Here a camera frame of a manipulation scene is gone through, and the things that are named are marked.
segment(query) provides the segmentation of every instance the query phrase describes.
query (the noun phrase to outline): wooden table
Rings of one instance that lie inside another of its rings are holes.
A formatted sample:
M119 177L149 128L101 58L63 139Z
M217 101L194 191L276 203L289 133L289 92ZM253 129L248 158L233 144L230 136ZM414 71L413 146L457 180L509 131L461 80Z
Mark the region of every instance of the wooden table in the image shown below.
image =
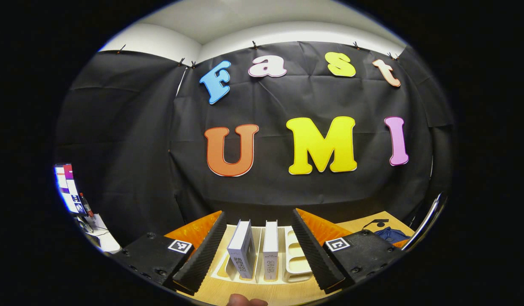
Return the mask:
M407 236L411 236L414 231L408 228L405 224L400 222L395 217L392 217L386 211L376 213L361 219L346 221L337 223L342 228L347 229L351 232L357 232L362 230L363 226L373 221L373 219L388 219L389 221L384 224L383 227L378 227L377 223L371 223L366 226L366 229L371 231L378 231L386 227L401 230ZM256 285L254 283L235 283L233 281L226 281L211 277L213 271L217 269L219 261L223 257L223 254L227 252L226 248L234 233L235 225L227 225L223 239L219 245L219 248L215 254L211 267L204 279L200 290L192 297L187 294L183 294L190 298L200 300L209 304L217 306L225 306L228 302L230 294L241 294L246 296L249 300L252 298L259 298L268 302L269 306L293 306L299 304L305 304L313 300L319 300L326 296L336 294L340 290L331 294L325 294L323 290L318 288L318 284L315 277L311 277L307 281L299 283L285 283L277 285Z

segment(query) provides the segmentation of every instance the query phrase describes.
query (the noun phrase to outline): computer screen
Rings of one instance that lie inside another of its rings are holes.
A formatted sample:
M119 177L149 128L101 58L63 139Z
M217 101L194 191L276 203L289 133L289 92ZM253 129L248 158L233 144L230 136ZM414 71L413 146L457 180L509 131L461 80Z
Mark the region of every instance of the computer screen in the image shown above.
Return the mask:
M72 213L87 215L81 198L77 192L75 181L73 180L73 169L71 164L54 165L54 174L56 175L56 187L64 199L64 204Z

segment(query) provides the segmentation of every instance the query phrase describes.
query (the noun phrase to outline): white book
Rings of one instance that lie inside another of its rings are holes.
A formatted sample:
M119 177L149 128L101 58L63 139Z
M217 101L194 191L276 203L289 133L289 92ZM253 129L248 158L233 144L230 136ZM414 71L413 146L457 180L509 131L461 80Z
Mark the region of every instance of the white book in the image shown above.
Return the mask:
M244 279L252 279L256 253L250 220L240 220L237 223L234 235L228 245L228 253L239 275Z
M277 221L266 221L263 252L264 279L267 281L276 280L279 263L279 236L277 234Z

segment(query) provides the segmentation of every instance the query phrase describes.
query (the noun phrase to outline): letter f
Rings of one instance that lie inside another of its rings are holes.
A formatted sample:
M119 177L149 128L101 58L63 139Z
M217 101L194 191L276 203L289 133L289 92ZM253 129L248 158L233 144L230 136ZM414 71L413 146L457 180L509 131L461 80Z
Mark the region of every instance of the letter f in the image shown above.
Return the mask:
M229 86L223 86L223 84L221 84L221 82L230 81L229 73L224 70L229 66L231 66L231 63L223 60L200 79L200 83L203 83L207 91L209 91L209 104L214 104L230 91Z

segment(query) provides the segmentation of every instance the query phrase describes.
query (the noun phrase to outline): orange letter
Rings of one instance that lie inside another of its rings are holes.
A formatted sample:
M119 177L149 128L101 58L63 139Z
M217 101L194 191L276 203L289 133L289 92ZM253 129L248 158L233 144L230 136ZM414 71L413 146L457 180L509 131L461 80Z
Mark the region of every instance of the orange letter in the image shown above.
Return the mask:
M376 66L377 68L379 68L379 70L383 74L383 77L386 79L387 82L389 82L390 85L394 87L400 87L400 80L397 78L394 78L394 76L392 76L392 73L390 73L392 71L391 66L388 66L387 64L385 64L385 62L383 62L380 59L374 60L372 64L373 66Z
M254 134L258 125L244 124L235 128L240 136L240 153L237 163L225 161L225 137L230 132L225 127L214 127L206 130L207 165L219 176L242 176L251 170L254 160Z

